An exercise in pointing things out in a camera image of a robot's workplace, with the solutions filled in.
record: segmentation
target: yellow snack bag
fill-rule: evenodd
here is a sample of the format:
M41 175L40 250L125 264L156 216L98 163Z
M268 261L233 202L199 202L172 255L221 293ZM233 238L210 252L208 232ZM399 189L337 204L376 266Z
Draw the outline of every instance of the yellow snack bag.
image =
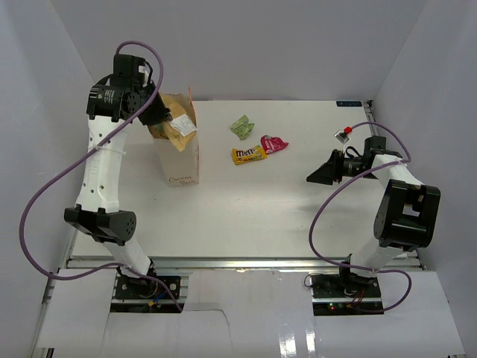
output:
M253 162L254 160L262 160L267 157L267 154L260 145L256 145L247 151L241 151L240 149L232 149L232 158L236 166L240 164Z

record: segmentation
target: white table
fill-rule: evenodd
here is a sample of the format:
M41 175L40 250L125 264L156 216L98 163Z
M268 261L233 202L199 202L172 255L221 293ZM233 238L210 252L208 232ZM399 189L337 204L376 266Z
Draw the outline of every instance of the white table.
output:
M362 107L334 101L197 101L200 183L170 187L148 131L139 121L129 128L121 167L119 200L136 213L136 236L150 257L313 257L309 225L337 188L307 183L306 177L340 148L333 134L366 120ZM255 123L241 141L229 125L242 115ZM232 148L248 149L269 134L290 145L268 159L235 166ZM353 133L361 152L366 126ZM325 210L315 228L316 248L345 257L373 234L384 189L358 180ZM79 234L73 257L110 256Z

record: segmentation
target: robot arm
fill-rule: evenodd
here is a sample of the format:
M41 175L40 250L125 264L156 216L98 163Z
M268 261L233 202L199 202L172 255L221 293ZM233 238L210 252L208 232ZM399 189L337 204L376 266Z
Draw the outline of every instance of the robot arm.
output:
M86 109L89 115L88 150L96 147L98 151L86 161L75 207L65 209L64 214L66 222L100 242L116 262L131 267L140 274L147 274L154 268L151 259L144 254L137 239L133 237L136 215L131 211L120 210L118 200L119 171L127 128L103 146L97 145L122 120L135 113L154 91L154 83L146 76L146 64L144 58L116 54L113 73L90 90ZM144 125L156 125L170 118L170 111L159 95L139 116ZM121 273L135 277L127 269L121 269Z
M332 185L341 182L343 176L354 177L401 158L399 153L386 149L385 137L372 136L364 141L363 155L345 157L342 151L335 149L329 160L306 180ZM439 207L439 189L421 183L406 164L385 167L365 178L378 179L385 194L374 220L374 237L345 261L373 271L340 268L339 281L348 290L374 283L377 271L394 257L427 247L432 240Z

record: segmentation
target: white wall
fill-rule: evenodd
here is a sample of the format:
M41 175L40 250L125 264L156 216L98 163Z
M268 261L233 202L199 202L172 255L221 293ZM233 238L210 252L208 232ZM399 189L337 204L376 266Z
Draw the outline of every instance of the white wall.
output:
M426 0L52 0L94 79L126 39L196 99L374 98Z
M46 278L23 257L18 223L28 199L86 150L92 79L49 0L0 0L0 356L27 357ZM53 186L26 230L37 261L55 270L70 229L64 207L81 170Z
M376 118L408 145L413 174L442 192L437 269L467 356L477 357L477 1L430 0L376 97Z

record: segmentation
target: tabletop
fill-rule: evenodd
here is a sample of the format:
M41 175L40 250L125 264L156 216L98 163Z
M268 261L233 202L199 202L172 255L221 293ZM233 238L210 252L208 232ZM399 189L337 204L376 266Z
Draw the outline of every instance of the tabletop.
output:
M135 121L121 165L119 203L137 216L136 237L150 257L313 257L309 226L320 205L338 187L307 183L306 177L342 148L333 134L366 121L362 107L334 101L196 101L200 183L169 186L151 135ZM228 127L247 115L255 123L240 140ZM232 148L249 149L264 135L289 146L236 166ZM360 152L370 129L353 132ZM361 179L326 208L314 232L316 248L328 257L357 251L372 235L384 189ZM110 256L78 234L73 257Z

